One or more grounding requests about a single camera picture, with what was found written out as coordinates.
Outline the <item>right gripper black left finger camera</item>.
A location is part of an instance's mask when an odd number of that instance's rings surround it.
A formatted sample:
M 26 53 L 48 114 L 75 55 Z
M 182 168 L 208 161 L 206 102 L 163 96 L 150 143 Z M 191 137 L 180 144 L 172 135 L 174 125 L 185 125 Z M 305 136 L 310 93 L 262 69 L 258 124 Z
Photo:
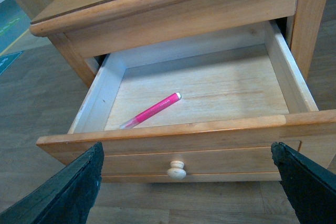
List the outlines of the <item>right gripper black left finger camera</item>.
M 86 223 L 101 186 L 98 142 L 32 193 L 1 213 L 1 223 Z

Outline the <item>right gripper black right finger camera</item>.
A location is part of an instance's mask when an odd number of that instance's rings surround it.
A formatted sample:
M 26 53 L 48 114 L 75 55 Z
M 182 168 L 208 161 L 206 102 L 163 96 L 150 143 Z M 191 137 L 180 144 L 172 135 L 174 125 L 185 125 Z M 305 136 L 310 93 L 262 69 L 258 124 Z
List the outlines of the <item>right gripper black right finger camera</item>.
M 335 223 L 335 174 L 282 142 L 271 153 L 299 222 Z

